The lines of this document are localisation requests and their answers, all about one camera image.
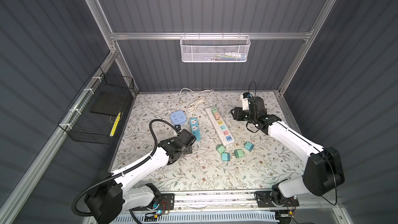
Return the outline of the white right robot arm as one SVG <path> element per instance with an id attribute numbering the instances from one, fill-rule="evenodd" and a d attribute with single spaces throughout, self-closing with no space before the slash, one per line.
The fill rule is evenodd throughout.
<path id="1" fill-rule="evenodd" d="M 322 197 L 345 182 L 341 157 L 336 149 L 324 148 L 310 141 L 288 127 L 278 116 L 268 114 L 262 98 L 246 92 L 240 99 L 242 106 L 231 110 L 233 119 L 252 124 L 258 131 L 281 142 L 305 165 L 303 175 L 272 187 L 271 197 L 275 204 L 281 205 L 298 195 Z"/>

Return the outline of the green USB charger plug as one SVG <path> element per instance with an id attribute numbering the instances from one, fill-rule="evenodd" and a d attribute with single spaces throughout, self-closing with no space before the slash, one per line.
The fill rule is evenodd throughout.
<path id="1" fill-rule="evenodd" d="M 212 113 L 213 113 L 213 114 L 215 114 L 215 113 L 217 113 L 217 112 L 218 112 L 218 110 L 217 110 L 217 108 L 216 108 L 216 107 L 212 107 L 212 108 L 211 108 L 211 111 L 212 111 Z"/>

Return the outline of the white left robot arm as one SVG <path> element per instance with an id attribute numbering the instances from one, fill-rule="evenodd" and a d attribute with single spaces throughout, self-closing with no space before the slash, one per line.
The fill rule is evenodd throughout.
<path id="1" fill-rule="evenodd" d="M 158 143 L 154 153 L 113 171 L 106 182 L 90 189 L 85 204 L 97 223 L 108 224 L 125 210 L 150 205 L 156 195 L 154 187 L 144 186 L 133 194 L 128 191 L 153 171 L 176 162 L 195 141 L 196 137 L 183 129 L 179 135 Z"/>

